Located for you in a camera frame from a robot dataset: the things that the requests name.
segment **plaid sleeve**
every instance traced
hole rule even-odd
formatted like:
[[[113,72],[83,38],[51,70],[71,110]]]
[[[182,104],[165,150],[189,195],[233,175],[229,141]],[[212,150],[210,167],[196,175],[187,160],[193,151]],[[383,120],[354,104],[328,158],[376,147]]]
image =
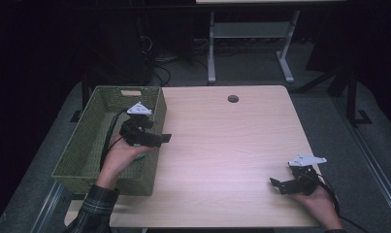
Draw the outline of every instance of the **plaid sleeve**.
[[[109,190],[93,185],[83,201],[77,218],[68,225],[65,233],[111,232],[110,218],[119,190]]]

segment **green basket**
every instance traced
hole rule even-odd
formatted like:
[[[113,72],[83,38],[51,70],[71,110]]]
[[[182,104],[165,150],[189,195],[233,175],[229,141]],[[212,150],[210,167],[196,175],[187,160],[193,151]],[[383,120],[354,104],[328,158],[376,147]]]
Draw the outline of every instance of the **green basket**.
[[[148,132],[161,135],[167,110],[162,88],[97,86],[52,177],[74,193],[87,193],[98,177],[101,153],[113,117],[139,101],[152,110],[149,118],[154,124]],[[120,125],[127,118],[127,114],[119,116],[113,134],[118,132]],[[116,184],[121,194],[152,194],[158,153],[159,148],[154,148],[144,158],[132,162],[121,174]]]

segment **wooden table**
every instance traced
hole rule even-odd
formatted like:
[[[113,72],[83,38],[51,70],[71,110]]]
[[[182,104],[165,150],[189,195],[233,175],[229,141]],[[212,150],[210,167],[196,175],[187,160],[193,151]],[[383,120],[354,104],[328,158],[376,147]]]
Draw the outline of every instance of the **wooden table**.
[[[317,223],[278,194],[287,161],[312,154],[283,86],[163,88],[168,111],[152,196],[119,196],[112,227],[286,227]],[[237,95],[231,103],[228,96]],[[69,224],[81,201],[73,201]]]

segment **round hole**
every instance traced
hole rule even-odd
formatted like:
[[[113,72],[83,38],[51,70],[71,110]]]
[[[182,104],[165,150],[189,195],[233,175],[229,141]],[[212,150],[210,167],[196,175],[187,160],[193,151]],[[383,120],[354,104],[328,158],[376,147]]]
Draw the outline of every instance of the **round hole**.
[[[230,95],[228,96],[228,101],[231,103],[237,103],[238,101],[240,101],[240,98],[236,95]]]

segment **metal stand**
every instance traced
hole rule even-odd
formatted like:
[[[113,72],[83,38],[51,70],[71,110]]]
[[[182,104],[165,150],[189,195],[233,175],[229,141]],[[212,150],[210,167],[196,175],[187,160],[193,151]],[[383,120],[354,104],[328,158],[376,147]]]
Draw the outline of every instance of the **metal stand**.
[[[213,12],[210,21],[210,53],[208,54],[208,82],[215,83],[213,43],[215,38],[285,38],[283,49],[277,51],[277,60],[288,83],[294,78],[286,62],[286,54],[291,44],[300,11],[295,11],[292,19],[285,22],[215,22]]]

